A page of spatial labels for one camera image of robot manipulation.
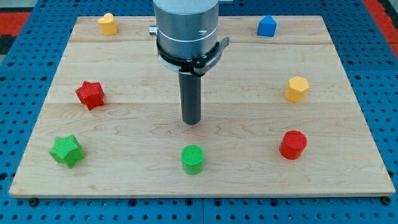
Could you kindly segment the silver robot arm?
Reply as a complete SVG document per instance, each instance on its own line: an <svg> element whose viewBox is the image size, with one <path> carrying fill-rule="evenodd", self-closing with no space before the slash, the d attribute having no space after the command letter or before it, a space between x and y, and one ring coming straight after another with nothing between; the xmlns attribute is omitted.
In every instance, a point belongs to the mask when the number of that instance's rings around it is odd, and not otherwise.
<svg viewBox="0 0 398 224"><path fill-rule="evenodd" d="M202 76L215 64L218 0L154 0L158 54L172 70Z"/></svg>

